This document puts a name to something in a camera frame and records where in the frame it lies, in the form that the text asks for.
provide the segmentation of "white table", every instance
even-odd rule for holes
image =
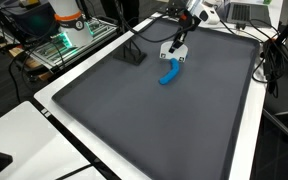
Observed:
[[[29,102],[0,118],[0,152],[13,157],[0,180],[53,180],[90,164]],[[105,180],[93,167],[68,179]]]
[[[243,2],[247,1],[254,2],[254,0],[243,0]],[[271,5],[269,6],[271,21],[273,26],[276,28],[278,26],[282,4],[283,0],[273,0]],[[139,30],[143,28],[150,21],[150,19],[143,21],[135,29]],[[208,26],[204,23],[201,23],[200,26],[211,28],[223,27],[221,24],[218,24],[217,26]],[[272,29],[262,30],[270,36],[275,34]],[[261,35],[251,27],[247,27],[245,31],[255,36],[258,36],[263,40],[266,40],[265,36]],[[109,168],[111,168],[112,171],[114,171],[120,178],[134,180],[149,178],[136,167],[134,167],[131,163],[121,157],[117,152],[111,149],[108,145],[106,145],[101,139],[95,136],[83,125],[81,125],[78,121],[76,121],[73,117],[63,111],[51,99],[58,90],[60,90],[69,82],[81,75],[84,71],[93,66],[96,62],[100,61],[103,57],[108,55],[111,50],[121,45],[132,35],[132,33],[127,32],[122,37],[107,45],[105,48],[101,49],[96,54],[89,57],[87,60],[76,66],[74,69],[70,70],[62,77],[36,93],[34,97],[61,123],[63,123],[75,136],[77,136],[97,157],[99,157]],[[264,98],[265,86],[263,84],[251,81],[231,167],[231,180],[246,180],[250,177]]]

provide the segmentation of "blue object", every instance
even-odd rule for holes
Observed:
[[[172,58],[170,60],[170,63],[172,69],[159,80],[160,84],[162,85],[169,83],[178,74],[178,71],[180,70],[180,63],[175,58]]]

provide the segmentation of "dark floor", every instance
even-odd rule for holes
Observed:
[[[92,2],[95,6],[96,14],[104,15],[99,0],[92,0]],[[160,5],[161,3],[157,3],[155,0],[141,0],[140,17],[149,16]],[[15,98],[14,85],[7,71],[10,60],[8,56],[0,53],[0,117],[18,105]],[[16,68],[13,68],[13,72],[19,84],[22,100],[31,100],[34,92],[44,85],[33,84],[34,90],[32,92],[24,86],[20,73]],[[284,119],[283,122],[288,126],[288,117],[281,118]],[[288,180],[288,141],[286,139],[271,122],[265,118],[262,119],[251,179]]]

